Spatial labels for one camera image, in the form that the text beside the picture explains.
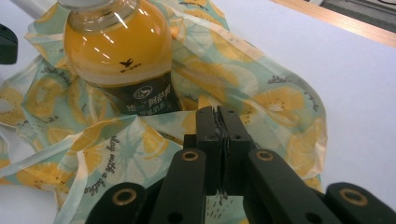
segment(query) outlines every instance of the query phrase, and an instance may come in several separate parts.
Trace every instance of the white surface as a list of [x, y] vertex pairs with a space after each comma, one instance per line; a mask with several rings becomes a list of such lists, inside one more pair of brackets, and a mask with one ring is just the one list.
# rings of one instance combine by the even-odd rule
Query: white surface
[[11, 1], [18, 7], [23, 8], [23, 10], [28, 15], [30, 15], [35, 19], [43, 15], [43, 13], [45, 13], [51, 6], [53, 6], [54, 3], [56, 3], [56, 0], [32, 0], [32, 1], [6, 0], [6, 1]]
[[[321, 96], [329, 135], [325, 187], [354, 183], [395, 210], [396, 49], [266, 0], [213, 1], [226, 14], [233, 33], [300, 75]], [[0, 23], [14, 30], [21, 42], [31, 21], [11, 2], [1, 1]], [[0, 78], [21, 70], [36, 56], [30, 46], [21, 48], [17, 65], [0, 65]], [[1, 223], [51, 223], [54, 206], [49, 193], [0, 187]]]

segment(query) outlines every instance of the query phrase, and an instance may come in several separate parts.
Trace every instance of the bottle label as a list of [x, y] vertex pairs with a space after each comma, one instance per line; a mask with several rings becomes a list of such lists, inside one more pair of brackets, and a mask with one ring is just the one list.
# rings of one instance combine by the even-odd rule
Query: bottle label
[[134, 85], [103, 89], [117, 98], [116, 105], [123, 114], [149, 116], [180, 110], [171, 72]]

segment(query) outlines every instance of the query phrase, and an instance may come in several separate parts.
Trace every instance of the bottle cap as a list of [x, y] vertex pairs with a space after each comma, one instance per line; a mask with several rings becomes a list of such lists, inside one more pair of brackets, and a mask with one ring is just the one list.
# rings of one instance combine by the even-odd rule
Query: bottle cap
[[87, 9], [109, 5], [114, 0], [58, 0], [59, 4], [71, 10]]

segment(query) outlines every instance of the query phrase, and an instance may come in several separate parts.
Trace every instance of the plastic bottle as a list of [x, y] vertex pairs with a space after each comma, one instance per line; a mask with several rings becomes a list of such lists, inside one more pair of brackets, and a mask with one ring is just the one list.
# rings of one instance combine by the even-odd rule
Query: plastic bottle
[[64, 51], [79, 76], [113, 95], [121, 113], [179, 110], [171, 36], [158, 8], [146, 0], [58, 1], [71, 9]]

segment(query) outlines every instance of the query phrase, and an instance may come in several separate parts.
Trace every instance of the printed plastic bag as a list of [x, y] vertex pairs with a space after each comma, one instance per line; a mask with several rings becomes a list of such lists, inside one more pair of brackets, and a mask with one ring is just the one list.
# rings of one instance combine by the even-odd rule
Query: printed plastic bag
[[[26, 36], [43, 58], [0, 85], [0, 122], [15, 127], [36, 151], [8, 165], [7, 141], [0, 141], [0, 184], [52, 190], [59, 206], [55, 223], [84, 223], [111, 186], [148, 187], [164, 177], [184, 134], [195, 133], [196, 109], [225, 105], [258, 146], [279, 153], [320, 189], [327, 135], [315, 91], [230, 33], [210, 1], [151, 3], [171, 27], [172, 81], [184, 111], [122, 115], [108, 95], [68, 68], [62, 41], [68, 11], [55, 5]], [[247, 223], [241, 197], [218, 200], [207, 198], [206, 223]]]

